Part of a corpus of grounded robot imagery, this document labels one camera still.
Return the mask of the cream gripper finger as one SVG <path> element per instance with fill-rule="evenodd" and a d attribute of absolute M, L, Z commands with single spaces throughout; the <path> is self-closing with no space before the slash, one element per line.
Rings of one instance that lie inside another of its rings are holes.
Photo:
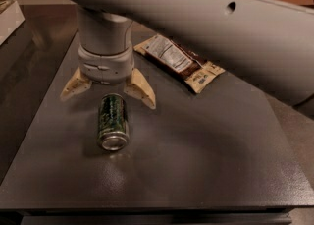
<path fill-rule="evenodd" d="M 138 68 L 134 68 L 131 75 L 126 79 L 124 93 L 132 98 L 141 100 L 150 109 L 156 108 L 155 93 Z"/>
<path fill-rule="evenodd" d="M 71 78 L 64 86 L 60 99 L 67 101 L 75 95 L 79 95 L 88 91 L 91 88 L 92 80 L 90 80 L 80 68 L 77 68 Z"/>

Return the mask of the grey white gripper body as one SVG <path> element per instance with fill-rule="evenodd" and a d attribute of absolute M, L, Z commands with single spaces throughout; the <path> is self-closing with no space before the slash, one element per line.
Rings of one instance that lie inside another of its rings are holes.
<path fill-rule="evenodd" d="M 88 78 L 96 83 L 122 83 L 131 75 L 134 68 L 132 46 L 126 51 L 114 55 L 92 54 L 80 46 L 78 66 Z"/>

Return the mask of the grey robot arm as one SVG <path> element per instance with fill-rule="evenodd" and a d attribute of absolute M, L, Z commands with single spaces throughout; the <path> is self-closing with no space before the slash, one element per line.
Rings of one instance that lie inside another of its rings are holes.
<path fill-rule="evenodd" d="M 314 12 L 278 0 L 72 0 L 127 17 L 304 115 L 314 112 Z"/>

